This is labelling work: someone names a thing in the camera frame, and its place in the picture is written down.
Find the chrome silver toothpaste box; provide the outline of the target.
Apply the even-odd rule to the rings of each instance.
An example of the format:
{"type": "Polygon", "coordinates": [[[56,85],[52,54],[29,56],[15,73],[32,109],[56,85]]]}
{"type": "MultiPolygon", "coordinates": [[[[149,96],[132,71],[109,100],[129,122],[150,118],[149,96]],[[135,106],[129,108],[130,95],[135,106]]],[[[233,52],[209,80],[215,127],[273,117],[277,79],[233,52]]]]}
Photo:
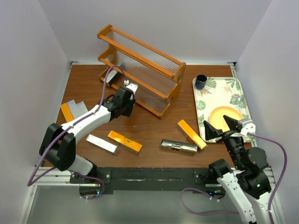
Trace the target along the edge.
{"type": "Polygon", "coordinates": [[[171,152],[185,153],[190,155],[195,155],[198,151],[198,146],[196,144],[166,139],[161,140],[160,147],[171,152]]]}

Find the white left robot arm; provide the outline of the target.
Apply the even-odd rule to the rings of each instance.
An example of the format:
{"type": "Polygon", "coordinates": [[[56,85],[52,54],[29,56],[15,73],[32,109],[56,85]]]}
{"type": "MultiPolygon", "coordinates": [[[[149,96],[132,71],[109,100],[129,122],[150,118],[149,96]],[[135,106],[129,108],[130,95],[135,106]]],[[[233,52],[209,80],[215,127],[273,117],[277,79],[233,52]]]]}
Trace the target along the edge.
{"type": "Polygon", "coordinates": [[[76,154],[76,144],[91,131],[119,116],[131,115],[135,104],[137,84],[120,87],[112,99],[104,99],[100,105],[77,119],[47,128],[39,154],[60,171],[69,170],[82,176],[96,177],[97,166],[76,154]]]}

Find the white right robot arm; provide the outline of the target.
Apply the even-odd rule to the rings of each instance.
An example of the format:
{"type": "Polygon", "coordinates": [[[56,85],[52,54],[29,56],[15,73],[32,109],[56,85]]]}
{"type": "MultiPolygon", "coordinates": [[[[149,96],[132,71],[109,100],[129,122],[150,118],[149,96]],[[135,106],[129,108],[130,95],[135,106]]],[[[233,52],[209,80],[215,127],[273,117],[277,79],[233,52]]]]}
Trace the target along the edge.
{"type": "Polygon", "coordinates": [[[209,165],[208,177],[224,188],[244,224],[272,224],[269,202],[272,189],[264,172],[269,167],[266,153],[259,147],[246,149],[243,141],[244,136],[255,133],[256,126],[249,118],[236,120],[227,115],[223,118],[229,130],[224,132],[204,121],[205,138],[223,142],[240,173],[234,174],[228,163],[219,159],[209,165]]]}

